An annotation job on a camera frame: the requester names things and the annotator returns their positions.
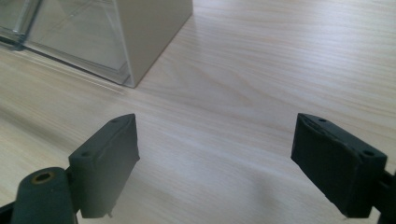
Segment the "wooden table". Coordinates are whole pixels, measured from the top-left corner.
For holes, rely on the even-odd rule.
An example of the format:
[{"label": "wooden table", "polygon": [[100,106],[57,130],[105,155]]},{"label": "wooden table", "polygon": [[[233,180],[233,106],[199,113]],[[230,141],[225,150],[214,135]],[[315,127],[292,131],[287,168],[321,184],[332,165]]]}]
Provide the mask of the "wooden table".
[{"label": "wooden table", "polygon": [[347,219],[291,161],[297,113],[331,120],[396,170],[394,1],[194,0],[138,88],[0,49],[0,204],[108,120],[135,113],[141,161],[113,218],[79,223]]}]

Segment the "light wood grain surface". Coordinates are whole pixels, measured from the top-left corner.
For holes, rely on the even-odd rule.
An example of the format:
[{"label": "light wood grain surface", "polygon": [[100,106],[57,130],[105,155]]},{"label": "light wood grain surface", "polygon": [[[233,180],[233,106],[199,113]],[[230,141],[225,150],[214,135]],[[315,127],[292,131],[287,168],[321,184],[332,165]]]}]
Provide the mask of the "light wood grain surface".
[{"label": "light wood grain surface", "polygon": [[0,204],[108,120],[135,113],[141,161],[113,218],[79,223],[375,223],[344,219],[290,160],[297,113],[396,170],[394,1],[194,0],[136,89],[0,49]]}]

